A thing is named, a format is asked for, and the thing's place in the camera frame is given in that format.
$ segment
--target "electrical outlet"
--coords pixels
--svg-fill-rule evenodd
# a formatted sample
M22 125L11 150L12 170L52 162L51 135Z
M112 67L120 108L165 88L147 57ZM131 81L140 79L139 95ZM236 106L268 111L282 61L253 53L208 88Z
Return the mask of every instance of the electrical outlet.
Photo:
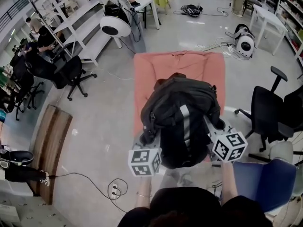
M118 188L118 185L117 184L113 184L113 188L112 188L112 191L111 191L111 199L116 199L118 196L117 195L114 195L113 194L113 192L115 193L115 194L117 194L117 188Z

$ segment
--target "pink cushion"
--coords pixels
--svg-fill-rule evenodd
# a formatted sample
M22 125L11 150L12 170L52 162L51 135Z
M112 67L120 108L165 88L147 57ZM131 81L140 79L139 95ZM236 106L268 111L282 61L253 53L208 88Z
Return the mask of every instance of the pink cushion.
M143 128L140 114L158 79L167 79L179 72L187 78L217 86L217 99L223 114L225 106L225 62L221 53L180 51L141 53L134 57L135 114L134 135Z

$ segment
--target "concrete floor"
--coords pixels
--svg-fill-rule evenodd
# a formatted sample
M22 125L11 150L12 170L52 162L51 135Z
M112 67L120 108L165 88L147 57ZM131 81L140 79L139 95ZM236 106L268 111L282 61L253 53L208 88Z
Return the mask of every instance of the concrete floor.
M148 28L144 30L148 52L200 50L199 46L208 47L214 44L215 39L226 37L226 31L233 33L239 23L249 24L250 11L247 11L244 18L236 17L228 8L229 3L230 0L172 0L168 14L159 14L162 23L160 30L155 29L153 17L148 16ZM217 7L227 8L223 10L229 15L191 18L173 14L173 11L186 4L200 4L207 14L220 15ZM260 28L253 27L252 32L258 35L259 30ZM288 76L288 82L282 81L276 91L279 96L284 97L302 84L296 79L301 74L300 65L294 59L294 53L286 40L276 55L272 56L278 40L278 37L269 34L267 39L261 40L250 60L225 58L225 116L244 134L250 130L250 123L243 116L234 116L232 108L250 110L254 87L259 85L271 88L275 75L270 72L270 66L278 67ZM212 51L222 52L220 48ZM98 74L97 79L92 78L82 83L83 89L89 94L88 98L76 90L72 96L73 101L70 102L66 99L69 88L56 90L53 87L46 99L46 103L57 105L73 116L57 175L72 172L85 174L105 194L107 185L113 179L123 178L128 183L128 193L116 202L120 208L128 211L134 207L139 180L132 176L127 166L128 150L133 142L133 59L129 58L126 48L118 49L111 41L100 55L98 63L98 68L86 65L88 70L94 70ZM253 135L249 144L250 152L258 152L259 137ZM299 143L296 148L301 149L302 145ZM210 163L201 163L188 170L195 183L203 188L210 187L212 182L220 179L220 170L212 169ZM161 175L154 177L153 193L161 178ZM122 191L125 190L125 186L119 187ZM54 206L79 227L115 227L122 217L121 212L109 200L87 179L78 175L56 180Z

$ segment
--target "shelving unit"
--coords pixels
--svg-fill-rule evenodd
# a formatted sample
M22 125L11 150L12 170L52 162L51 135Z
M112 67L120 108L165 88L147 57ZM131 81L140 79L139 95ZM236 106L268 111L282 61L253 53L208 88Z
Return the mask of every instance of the shelving unit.
M99 4L99 0L88 0L87 3L82 5L77 11L75 11L70 17L66 17L60 9L60 6L67 2L68 0L63 0L61 2L57 2L56 0L50 0L53 4L52 10L57 10L58 15L62 17L63 22L52 32L50 27L49 31L52 32L53 36L57 40L56 33L62 31L64 29L69 29L71 32L71 36L67 38L64 44L60 44L61 46L67 45L69 43L73 43L73 49L71 52L71 57L74 55L75 43L78 42L82 47L82 51L79 53L79 57L82 60L82 63L94 63L98 66L96 61L97 56L100 54L102 49L110 40L110 36L106 35L101 29L96 32L95 35L84 44L84 39L88 37L88 35L100 24L100 20L103 17L103 10L96 12L90 18L88 18L78 29L74 29L73 25L81 19L82 16L87 14L92 8Z
M286 12L286 16L288 19L292 20L299 30L303 30L303 20L300 20L300 17L303 18L303 8L297 6L292 0L279 0L278 7L276 9L276 15L281 20L283 24L286 25L287 30L289 33L292 33L295 37L293 39L290 38L289 34L286 35L287 40L289 41L292 49L295 52L295 59L299 59L301 65L303 66L303 58L300 56L303 51L303 38L301 38L298 34L298 29L295 29L291 23L289 23L283 16L283 11ZM296 47L293 45L293 41L295 41L299 49L296 49Z

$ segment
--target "black office chair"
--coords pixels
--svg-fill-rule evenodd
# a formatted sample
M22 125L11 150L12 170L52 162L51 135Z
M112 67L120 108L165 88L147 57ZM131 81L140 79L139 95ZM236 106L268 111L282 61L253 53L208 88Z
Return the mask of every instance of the black office chair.
M84 97L87 97L88 94L83 92L80 83L88 78L97 77L96 74L81 77L86 71L82 69L82 62L79 56L71 58L60 69L57 69L54 64L47 62L36 53L27 53L26 61L29 71L34 76L52 81L57 89L62 89L66 85L71 86L71 90L67 96L70 101L72 101L71 94L76 87L79 88Z
M266 150L266 140L269 143L275 140L287 140L294 132L303 131L303 86L286 95L284 101L274 94L281 79L287 81L287 76L277 69L271 67L271 72L277 75L271 90L263 87L255 87L252 102L251 115L242 109L239 112L251 119L252 130L245 136L248 138L252 133L261 135L263 148Z
M14 66L11 79L14 80L21 88L18 93L13 92L17 94L15 100L17 108L16 120L19 121L18 113L19 111L24 113L24 110L21 109L21 105L26 99L26 96L29 97L27 108L31 109L30 104L32 104L32 107L37 109L35 107L35 97L40 93L44 93L43 90L38 90L40 86L43 85L43 82L39 82L38 85L33 86L35 83L34 76L27 71L25 58L23 56L20 57L19 61Z

